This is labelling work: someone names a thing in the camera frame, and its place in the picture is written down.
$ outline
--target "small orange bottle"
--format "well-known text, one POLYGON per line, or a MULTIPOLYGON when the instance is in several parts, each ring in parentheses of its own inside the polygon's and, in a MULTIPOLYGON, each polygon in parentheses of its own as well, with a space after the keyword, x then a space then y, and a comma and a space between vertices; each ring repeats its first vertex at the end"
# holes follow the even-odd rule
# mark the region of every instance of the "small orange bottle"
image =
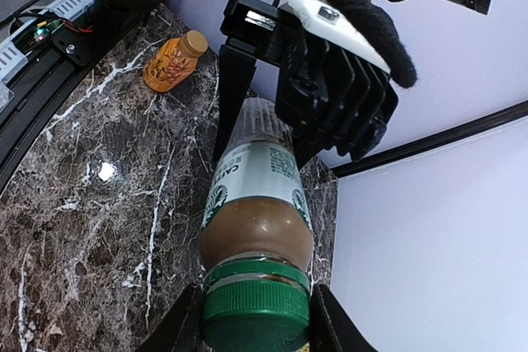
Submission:
POLYGON ((199 31, 170 39, 145 65, 143 79, 154 91, 168 92, 194 72, 207 48, 207 39, 199 31))

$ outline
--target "marble countertop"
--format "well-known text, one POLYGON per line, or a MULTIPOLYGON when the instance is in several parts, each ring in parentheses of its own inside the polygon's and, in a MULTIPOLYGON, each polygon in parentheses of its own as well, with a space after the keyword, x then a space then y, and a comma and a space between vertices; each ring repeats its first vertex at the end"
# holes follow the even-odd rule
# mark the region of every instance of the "marble countertop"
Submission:
MULTIPOLYGON (((144 64, 188 29, 165 7, 83 80, 0 195, 0 350, 131 351, 202 277, 197 238, 214 169, 217 59, 171 93, 144 64)), ((302 170, 329 283, 337 181, 302 170)))

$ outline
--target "metal bolt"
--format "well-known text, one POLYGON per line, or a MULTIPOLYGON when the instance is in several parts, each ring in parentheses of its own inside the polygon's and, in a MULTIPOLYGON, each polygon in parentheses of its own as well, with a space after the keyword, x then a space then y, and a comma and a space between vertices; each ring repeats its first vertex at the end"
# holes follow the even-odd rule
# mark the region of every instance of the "metal bolt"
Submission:
POLYGON ((325 7, 325 6, 321 6, 321 8, 319 8, 318 15, 321 18, 327 20, 328 22, 331 22, 332 24, 335 24, 337 20, 339 19, 338 12, 335 12, 331 8, 325 7))

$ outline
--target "bottle label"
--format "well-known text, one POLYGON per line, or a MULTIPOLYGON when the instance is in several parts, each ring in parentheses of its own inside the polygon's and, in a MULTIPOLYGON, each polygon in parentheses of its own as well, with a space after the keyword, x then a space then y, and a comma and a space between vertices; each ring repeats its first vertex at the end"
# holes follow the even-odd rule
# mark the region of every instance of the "bottle label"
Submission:
POLYGON ((295 157, 281 145, 245 143, 222 157, 214 173, 202 227, 228 202, 249 197, 275 198, 291 204, 312 231, 295 157))

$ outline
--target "green bottle cap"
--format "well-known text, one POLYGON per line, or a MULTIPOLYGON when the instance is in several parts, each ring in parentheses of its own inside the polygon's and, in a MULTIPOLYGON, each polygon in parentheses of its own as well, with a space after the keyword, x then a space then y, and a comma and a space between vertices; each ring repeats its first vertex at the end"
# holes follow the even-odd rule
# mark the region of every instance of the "green bottle cap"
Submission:
POLYGON ((292 268, 272 264, 276 270, 269 279, 249 280, 248 272, 238 272, 232 275, 240 280, 219 283, 207 293, 201 335, 215 352, 293 352, 308 342, 309 294, 295 282, 274 280, 281 267, 288 276, 292 268))

